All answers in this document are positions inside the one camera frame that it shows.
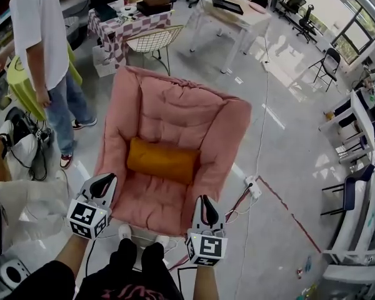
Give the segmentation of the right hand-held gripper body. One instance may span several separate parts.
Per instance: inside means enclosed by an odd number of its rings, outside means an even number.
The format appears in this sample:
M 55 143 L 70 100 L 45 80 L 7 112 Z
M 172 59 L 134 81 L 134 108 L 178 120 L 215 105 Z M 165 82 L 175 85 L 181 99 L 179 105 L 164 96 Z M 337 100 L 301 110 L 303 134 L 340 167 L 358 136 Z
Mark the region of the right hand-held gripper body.
M 201 198 L 196 200 L 192 226 L 187 231 L 186 248 L 191 263 L 198 266 L 215 266 L 225 258 L 228 239 L 225 226 L 226 216 L 219 208 L 220 224 L 208 226 L 201 222 Z

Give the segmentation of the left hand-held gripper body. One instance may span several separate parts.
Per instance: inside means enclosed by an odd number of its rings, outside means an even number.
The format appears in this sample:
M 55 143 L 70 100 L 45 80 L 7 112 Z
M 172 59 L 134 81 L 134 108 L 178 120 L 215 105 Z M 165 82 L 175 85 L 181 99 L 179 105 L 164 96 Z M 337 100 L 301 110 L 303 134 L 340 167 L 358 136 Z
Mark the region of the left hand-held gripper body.
M 95 240 L 108 226 L 113 199 L 93 198 L 90 185 L 96 176 L 86 180 L 76 198 L 71 200 L 67 221 L 73 234 Z

